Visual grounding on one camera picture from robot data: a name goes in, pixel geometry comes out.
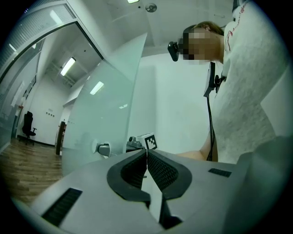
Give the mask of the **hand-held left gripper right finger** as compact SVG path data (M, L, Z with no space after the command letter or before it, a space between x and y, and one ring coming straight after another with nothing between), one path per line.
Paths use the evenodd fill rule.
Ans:
M149 150L147 166L162 192L159 223L170 234L222 234L228 208L249 167Z

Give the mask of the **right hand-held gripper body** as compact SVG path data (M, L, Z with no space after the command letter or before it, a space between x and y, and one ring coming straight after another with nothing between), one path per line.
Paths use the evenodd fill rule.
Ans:
M136 137L130 137L126 144L126 152L139 149L156 149L157 143L154 133L146 133Z

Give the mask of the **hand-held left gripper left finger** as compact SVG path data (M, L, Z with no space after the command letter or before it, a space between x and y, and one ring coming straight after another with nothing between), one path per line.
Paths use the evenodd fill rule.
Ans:
M31 209L53 233L160 233L150 195L141 189L146 169L145 150L91 162L42 192Z

